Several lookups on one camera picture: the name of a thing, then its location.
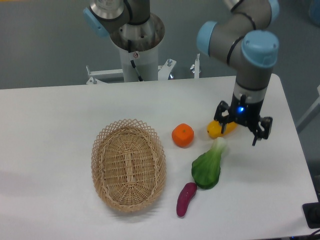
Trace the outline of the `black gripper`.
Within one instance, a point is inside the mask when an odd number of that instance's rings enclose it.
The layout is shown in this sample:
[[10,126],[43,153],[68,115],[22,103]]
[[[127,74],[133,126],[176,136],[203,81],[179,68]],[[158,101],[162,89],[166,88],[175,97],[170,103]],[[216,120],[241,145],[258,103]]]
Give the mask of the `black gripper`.
[[231,122],[248,127],[254,135],[252,146],[255,146],[257,141],[269,138],[273,124],[272,117],[260,117],[262,105],[263,101],[241,103],[233,95],[230,106],[223,100],[218,104],[213,119],[220,125],[221,134],[225,133],[227,125]]

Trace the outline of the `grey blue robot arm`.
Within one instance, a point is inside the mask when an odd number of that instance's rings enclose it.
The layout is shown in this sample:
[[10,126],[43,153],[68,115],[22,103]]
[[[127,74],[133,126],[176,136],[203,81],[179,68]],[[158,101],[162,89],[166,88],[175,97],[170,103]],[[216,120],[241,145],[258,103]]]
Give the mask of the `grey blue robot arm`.
[[[267,27],[278,17],[276,0],[230,0],[231,18],[207,21],[196,37],[197,49],[236,70],[231,103],[217,106],[214,119],[223,129],[229,123],[247,127],[254,141],[267,139],[273,119],[260,111],[277,62],[279,40]],[[157,81],[158,46],[165,34],[148,0],[92,0],[83,10],[91,29],[110,37],[118,48],[126,82]]]

